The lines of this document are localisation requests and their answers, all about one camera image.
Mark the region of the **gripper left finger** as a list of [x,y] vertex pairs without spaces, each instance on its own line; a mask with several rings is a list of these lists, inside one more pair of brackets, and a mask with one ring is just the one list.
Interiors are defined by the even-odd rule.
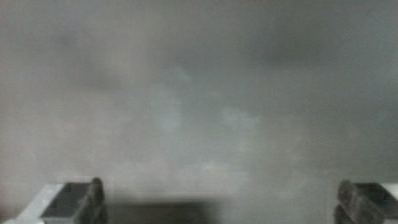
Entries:
[[103,182],[68,182],[50,201],[39,218],[44,224],[107,224]]

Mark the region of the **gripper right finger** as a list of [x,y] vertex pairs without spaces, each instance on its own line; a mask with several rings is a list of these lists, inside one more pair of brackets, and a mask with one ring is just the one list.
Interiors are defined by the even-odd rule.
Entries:
[[341,181],[334,224],[398,224],[398,183]]

